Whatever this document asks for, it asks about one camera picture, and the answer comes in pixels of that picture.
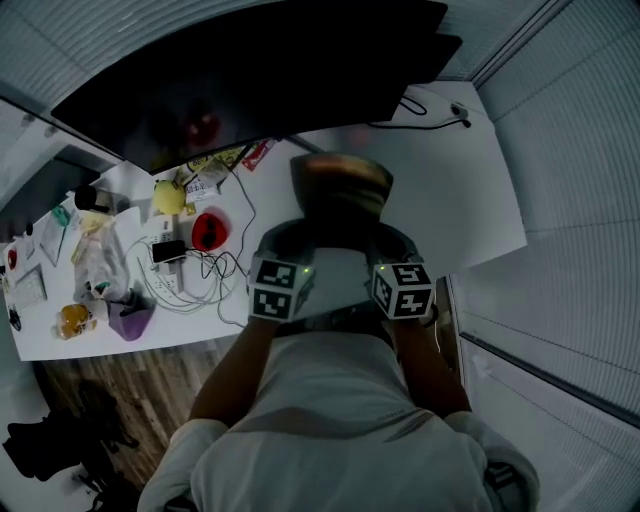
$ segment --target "red object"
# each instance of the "red object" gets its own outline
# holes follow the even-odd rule
[[[256,166],[260,163],[260,160],[266,156],[275,144],[275,139],[263,140],[253,151],[242,159],[242,165],[250,171],[254,171]]]
[[[191,231],[191,244],[199,251],[213,251],[227,241],[229,232],[224,223],[212,213],[203,213],[196,219]]]
[[[189,145],[202,148],[213,144],[220,131],[220,119],[213,112],[193,116],[188,120],[187,139]]]
[[[16,263],[18,263],[18,253],[14,249],[9,250],[9,270],[13,270],[16,268]]]

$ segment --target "cable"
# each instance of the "cable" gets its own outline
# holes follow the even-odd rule
[[[454,124],[462,123],[465,128],[471,127],[471,122],[468,119],[456,119],[455,121],[449,121],[448,123],[437,124],[434,126],[398,126],[398,125],[383,125],[383,124],[374,124],[367,123],[367,126],[371,128],[381,128],[383,130],[440,130],[441,128],[446,128],[447,126],[451,126]]]
[[[433,287],[433,304],[436,303],[436,299],[438,298],[438,286]],[[440,348],[440,343],[438,342],[438,317],[433,322],[433,332],[436,337],[436,346],[438,347],[438,352],[442,353],[442,349]]]
[[[408,96],[402,96],[402,99],[410,101],[411,103],[419,107],[420,110],[419,111],[414,110],[413,108],[411,108],[411,106],[407,105],[406,103],[403,103],[402,100],[400,101],[401,107],[405,108],[406,110],[408,110],[412,114],[415,114],[416,116],[427,115],[426,107],[422,105],[420,102],[414,100],[413,98],[409,98]],[[371,128],[380,128],[382,130],[424,130],[424,131],[440,130],[441,128],[446,128],[447,126],[451,126],[458,123],[462,123],[462,125],[465,128],[471,127],[471,121],[467,119],[468,112],[465,108],[459,105],[452,104],[451,113],[456,117],[454,121],[449,121],[447,123],[442,123],[442,124],[436,124],[433,126],[387,125],[387,124],[377,124],[377,123],[367,123],[367,126],[370,126]]]
[[[214,275],[214,279],[211,283],[211,286],[209,286],[209,288],[203,295],[200,295],[200,296],[193,295],[189,293],[189,291],[183,290],[182,294],[186,295],[187,298],[180,297],[178,296],[178,294],[176,294],[173,291],[171,286],[169,286],[167,281],[161,275],[155,274],[155,279],[157,279],[158,283],[160,283],[160,286],[170,294],[171,297],[167,298],[166,296],[164,296],[165,294],[160,294],[158,292],[158,290],[156,289],[157,285],[156,285],[156,288],[154,288],[154,286],[151,284],[151,282],[149,281],[149,278],[147,277],[147,272],[145,271],[144,265],[142,264],[142,261],[140,260],[140,258],[137,258],[137,261],[138,261],[138,266],[140,268],[140,273],[144,280],[145,287],[147,288],[149,295],[151,295],[151,297],[156,301],[156,305],[158,307],[165,309],[167,311],[171,311],[172,313],[177,313],[181,315],[190,315],[200,311],[205,306],[217,305],[216,309],[217,309],[217,313],[218,313],[218,317],[220,318],[220,321],[222,321],[225,324],[237,325],[238,327],[243,328],[244,325],[242,325],[241,323],[236,322],[235,320],[229,320],[222,315],[221,305],[222,305],[222,302],[226,300],[233,291],[233,288],[230,288],[229,286],[227,286],[227,284],[225,283],[225,280],[230,278],[235,273],[236,269],[239,270],[240,273],[244,276],[245,282],[248,279],[248,271],[245,270],[240,264],[240,256],[244,251],[245,234],[249,229],[249,226],[251,226],[251,224],[255,220],[257,216],[257,210],[253,202],[249,198],[249,195],[247,194],[247,191],[244,188],[242,180],[240,180],[240,178],[235,174],[235,172],[231,171],[230,174],[233,174],[233,177],[238,182],[238,185],[240,186],[240,190],[242,191],[245,199],[247,200],[247,203],[249,204],[249,207],[251,208],[252,215],[251,215],[251,219],[242,230],[242,235],[240,237],[240,251],[238,252],[237,256],[234,256],[229,251],[224,251],[220,254],[211,254],[208,252],[199,251],[197,249],[187,249],[186,257],[195,258],[200,261],[200,276],[202,277],[203,280],[208,279],[211,274]],[[146,239],[147,237],[143,237],[143,238],[140,238],[139,240],[136,240],[127,249],[125,255],[123,256],[123,261],[126,259],[131,249],[134,246],[140,244],[140,245],[144,245],[147,248],[149,261],[152,262],[153,254],[152,254],[151,245],[145,241]]]
[[[236,173],[234,171],[231,171],[230,174],[236,179],[236,181],[238,182],[238,185],[240,185],[240,189],[242,190],[242,193],[244,194],[244,198],[247,200],[247,203],[249,203],[249,207],[251,208],[251,211],[253,212],[253,216],[251,217],[251,220],[249,220],[247,225],[242,230],[242,236],[240,237],[240,252],[234,258],[234,260],[236,261],[236,266],[239,266],[238,262],[240,261],[240,256],[242,256],[242,251],[244,250],[244,234],[247,232],[247,229],[249,229],[249,226],[251,226],[251,223],[256,218],[257,212],[256,212],[255,206],[253,206],[253,203],[251,202],[251,199],[249,199],[249,194],[247,194],[247,191],[245,190],[244,185],[242,184],[242,181],[240,180],[240,178],[236,175]]]
[[[403,100],[407,100],[410,101],[411,103],[413,103],[414,105],[416,105],[417,107],[420,108],[420,111],[416,111],[413,110],[409,105],[407,105],[406,103],[402,103],[402,100],[400,100],[400,106],[406,108],[409,112],[411,112],[412,114],[415,114],[417,116],[426,116],[427,115],[427,109],[424,105],[422,105],[421,103],[417,102],[416,100],[414,100],[413,98],[409,98],[409,96],[402,96]]]

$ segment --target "computer monitor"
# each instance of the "computer monitor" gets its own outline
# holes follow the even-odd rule
[[[68,96],[53,117],[155,174],[245,143],[393,116],[460,46],[424,0],[285,0],[163,37]]]

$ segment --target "orange object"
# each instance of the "orange object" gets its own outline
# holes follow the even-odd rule
[[[52,327],[55,338],[68,340],[80,336],[85,331],[96,328],[97,320],[83,304],[71,304],[62,308],[56,315],[56,325]]]

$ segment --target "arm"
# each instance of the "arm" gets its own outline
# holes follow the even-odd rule
[[[393,322],[396,348],[409,394],[418,407],[441,418],[471,411],[467,394],[417,320]]]
[[[213,419],[231,427],[249,412],[279,325],[270,320],[249,318],[247,326],[196,396],[190,420]]]
[[[456,432],[473,439],[484,452],[487,459],[484,488],[493,510],[536,510],[540,500],[538,474],[514,445],[468,412],[452,414],[444,421]]]
[[[138,512],[164,512],[167,504],[177,505],[174,500],[178,503],[190,500],[193,468],[226,431],[225,425],[212,420],[189,421],[182,425],[171,437],[160,465],[145,485],[138,501]],[[188,502],[184,510],[191,510],[187,505]]]

